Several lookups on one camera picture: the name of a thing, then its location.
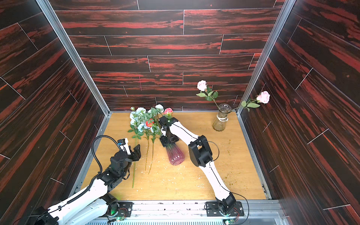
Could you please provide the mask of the blue white flower spray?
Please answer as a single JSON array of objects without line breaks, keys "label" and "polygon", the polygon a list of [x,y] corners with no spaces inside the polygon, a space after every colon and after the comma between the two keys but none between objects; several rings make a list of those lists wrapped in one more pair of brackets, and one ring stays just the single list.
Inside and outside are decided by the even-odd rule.
[{"label": "blue white flower spray", "polygon": [[138,145],[138,140],[140,139],[139,130],[138,130],[138,122],[131,122],[130,124],[131,129],[128,132],[134,132],[135,134],[132,136],[135,139],[135,147],[133,148],[133,178],[132,178],[132,188],[135,185],[135,172],[136,172],[136,162],[139,160],[139,154],[137,153],[136,147]]}]

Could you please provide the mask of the light blue carnation stem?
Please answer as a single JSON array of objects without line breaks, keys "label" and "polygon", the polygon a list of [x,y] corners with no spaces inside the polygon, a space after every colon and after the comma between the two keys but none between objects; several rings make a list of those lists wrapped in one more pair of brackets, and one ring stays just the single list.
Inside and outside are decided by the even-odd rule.
[{"label": "light blue carnation stem", "polygon": [[154,143],[155,143],[155,140],[156,140],[156,134],[155,133],[152,133],[152,138],[151,138],[151,141],[152,141],[152,153],[151,153],[151,164],[150,164],[150,168],[149,168],[149,172],[151,172],[151,169],[152,169],[152,164],[153,164],[153,158],[154,158]]},{"label": "light blue carnation stem", "polygon": [[150,131],[146,130],[145,131],[145,138],[147,140],[147,152],[146,152],[146,155],[145,155],[145,171],[147,169],[147,160],[148,160],[148,154],[149,154],[149,147],[150,147]]}]

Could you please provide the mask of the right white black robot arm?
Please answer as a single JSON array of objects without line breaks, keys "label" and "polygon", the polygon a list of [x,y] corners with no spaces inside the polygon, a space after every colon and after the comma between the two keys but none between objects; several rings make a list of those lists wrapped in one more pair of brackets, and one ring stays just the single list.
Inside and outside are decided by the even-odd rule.
[{"label": "right white black robot arm", "polygon": [[163,116],[159,119],[159,124],[162,132],[160,140],[163,146],[174,144],[179,140],[188,145],[190,159],[207,177],[213,188],[220,212],[223,215],[229,215],[236,204],[236,199],[216,170],[207,138],[204,135],[198,136],[190,132],[176,118],[168,119]]}]

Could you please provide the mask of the purple glass vase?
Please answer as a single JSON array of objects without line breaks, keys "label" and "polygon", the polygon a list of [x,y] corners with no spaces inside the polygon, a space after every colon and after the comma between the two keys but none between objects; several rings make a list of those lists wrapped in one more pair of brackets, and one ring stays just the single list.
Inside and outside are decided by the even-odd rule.
[{"label": "purple glass vase", "polygon": [[168,155],[169,163],[173,166],[181,164],[185,160],[185,155],[182,150],[175,143],[166,145],[166,152]]}]

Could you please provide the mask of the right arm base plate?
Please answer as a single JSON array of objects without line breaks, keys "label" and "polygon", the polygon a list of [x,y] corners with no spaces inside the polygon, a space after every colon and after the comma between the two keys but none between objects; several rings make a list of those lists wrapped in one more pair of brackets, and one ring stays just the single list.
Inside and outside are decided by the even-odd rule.
[{"label": "right arm base plate", "polygon": [[217,201],[205,202],[204,206],[208,217],[243,217],[245,215],[241,202],[236,202],[229,208]]}]

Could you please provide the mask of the clear glass vase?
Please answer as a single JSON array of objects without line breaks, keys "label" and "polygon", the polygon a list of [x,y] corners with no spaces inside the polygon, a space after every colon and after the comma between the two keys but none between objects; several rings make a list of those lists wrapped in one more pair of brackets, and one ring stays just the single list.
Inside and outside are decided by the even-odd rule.
[{"label": "clear glass vase", "polygon": [[223,131],[226,128],[228,121],[228,114],[232,111],[232,108],[228,104],[220,104],[218,106],[218,113],[216,119],[212,125],[216,131]]}]

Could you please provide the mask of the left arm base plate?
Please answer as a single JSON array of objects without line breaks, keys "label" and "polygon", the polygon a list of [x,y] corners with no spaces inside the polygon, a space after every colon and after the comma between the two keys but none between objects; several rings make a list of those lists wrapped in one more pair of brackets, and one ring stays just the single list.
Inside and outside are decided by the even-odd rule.
[{"label": "left arm base plate", "polygon": [[115,201],[109,204],[106,215],[111,218],[131,216],[133,202]]}]

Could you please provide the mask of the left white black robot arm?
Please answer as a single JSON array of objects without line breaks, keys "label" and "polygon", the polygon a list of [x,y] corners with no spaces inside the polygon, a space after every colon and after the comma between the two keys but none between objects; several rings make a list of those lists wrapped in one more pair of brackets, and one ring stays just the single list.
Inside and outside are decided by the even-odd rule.
[{"label": "left white black robot arm", "polygon": [[111,157],[109,167],[93,177],[87,187],[48,209],[39,207],[27,224],[85,225],[108,211],[114,212],[111,207],[116,200],[109,195],[109,192],[123,180],[128,179],[132,163],[140,158],[140,145],[137,145],[133,151],[119,150]]}]

